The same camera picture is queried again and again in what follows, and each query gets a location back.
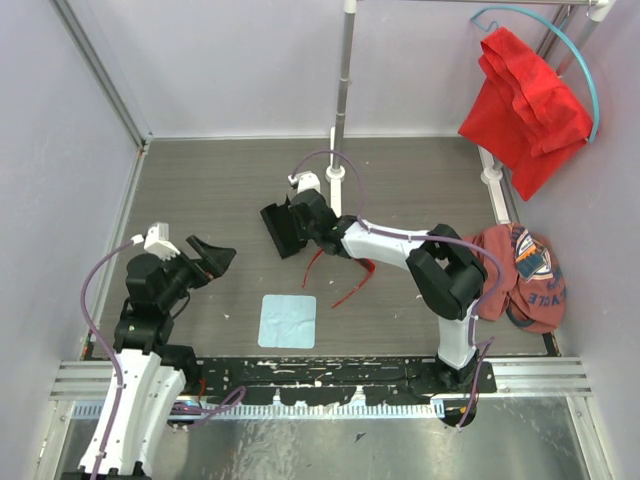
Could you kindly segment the red sunglasses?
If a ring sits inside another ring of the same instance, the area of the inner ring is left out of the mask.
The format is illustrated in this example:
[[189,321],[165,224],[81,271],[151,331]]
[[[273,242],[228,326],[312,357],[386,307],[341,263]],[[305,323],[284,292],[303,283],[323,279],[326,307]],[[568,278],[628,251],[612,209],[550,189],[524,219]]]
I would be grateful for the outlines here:
[[[306,287],[312,267],[323,254],[324,254],[324,251],[322,249],[318,249],[316,253],[313,255],[313,257],[311,258],[311,260],[309,261],[305,269],[304,277],[301,283],[302,288]],[[376,272],[376,264],[370,259],[367,259],[367,258],[354,259],[354,262],[360,265],[366,271],[366,274],[364,278],[353,289],[351,289],[340,300],[332,304],[333,309],[338,308],[341,304],[343,304],[346,300],[348,300],[351,296],[353,296],[356,292],[358,292],[374,276]]]

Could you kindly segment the light blue cleaning cloth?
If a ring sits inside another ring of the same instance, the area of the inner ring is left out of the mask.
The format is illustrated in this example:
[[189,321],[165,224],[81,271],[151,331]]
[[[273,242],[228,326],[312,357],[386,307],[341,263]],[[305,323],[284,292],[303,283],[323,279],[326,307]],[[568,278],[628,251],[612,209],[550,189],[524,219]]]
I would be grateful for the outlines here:
[[258,345],[262,348],[313,348],[316,312],[314,296],[265,295],[261,304]]

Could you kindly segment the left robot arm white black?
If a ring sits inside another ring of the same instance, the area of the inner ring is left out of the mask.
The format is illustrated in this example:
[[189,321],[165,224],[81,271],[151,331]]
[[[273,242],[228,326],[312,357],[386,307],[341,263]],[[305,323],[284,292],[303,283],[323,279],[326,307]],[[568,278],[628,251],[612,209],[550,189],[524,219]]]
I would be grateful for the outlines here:
[[194,257],[178,249],[156,224],[99,260],[104,266],[133,246],[144,249],[127,265],[128,295],[112,344],[99,332],[87,303],[80,303],[112,372],[92,439],[76,469],[62,473],[62,478],[151,478],[162,432],[178,396],[194,393],[202,378],[193,348],[169,342],[179,315],[174,308],[178,302],[188,303],[192,291],[222,277],[237,255],[233,248],[210,245],[195,235],[187,243]]

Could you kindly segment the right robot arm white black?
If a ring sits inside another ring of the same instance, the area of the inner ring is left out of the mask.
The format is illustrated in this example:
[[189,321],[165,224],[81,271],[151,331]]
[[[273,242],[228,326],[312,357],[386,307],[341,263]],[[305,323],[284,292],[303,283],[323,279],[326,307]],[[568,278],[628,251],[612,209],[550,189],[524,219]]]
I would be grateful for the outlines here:
[[379,226],[355,215],[338,216],[314,189],[264,208],[262,216],[283,258],[297,254],[312,241],[330,256],[407,271],[438,319],[435,362],[440,385],[459,394],[473,383],[479,362],[475,309],[487,272],[472,253],[472,245],[450,226],[409,231]]

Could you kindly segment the black sunglasses case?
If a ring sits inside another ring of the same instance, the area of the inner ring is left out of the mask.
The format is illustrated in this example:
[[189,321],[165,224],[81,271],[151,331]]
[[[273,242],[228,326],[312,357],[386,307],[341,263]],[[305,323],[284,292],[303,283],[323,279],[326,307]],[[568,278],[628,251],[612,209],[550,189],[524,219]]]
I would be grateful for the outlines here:
[[282,219],[280,217],[280,206],[282,204],[269,204],[260,211],[260,215],[279,256],[282,259],[286,259],[296,255],[301,250],[297,242],[297,229],[299,226],[296,220]]

